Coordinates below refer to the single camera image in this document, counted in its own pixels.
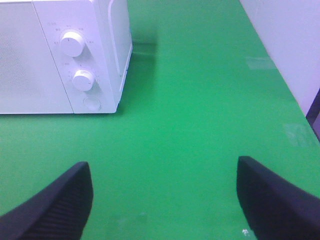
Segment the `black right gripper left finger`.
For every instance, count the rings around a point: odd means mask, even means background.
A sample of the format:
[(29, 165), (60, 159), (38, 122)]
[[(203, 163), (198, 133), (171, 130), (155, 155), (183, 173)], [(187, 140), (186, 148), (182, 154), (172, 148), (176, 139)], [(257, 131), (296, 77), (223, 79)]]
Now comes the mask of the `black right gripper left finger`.
[(79, 240), (93, 205), (88, 162), (80, 161), (0, 217), (2, 240)]

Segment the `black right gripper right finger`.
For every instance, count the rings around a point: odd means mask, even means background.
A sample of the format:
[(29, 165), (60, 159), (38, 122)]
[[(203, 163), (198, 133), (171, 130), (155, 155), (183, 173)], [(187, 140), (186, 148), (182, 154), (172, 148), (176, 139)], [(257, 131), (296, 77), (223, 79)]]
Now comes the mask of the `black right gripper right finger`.
[(318, 240), (320, 199), (250, 156), (240, 156), (236, 193), (258, 240)]

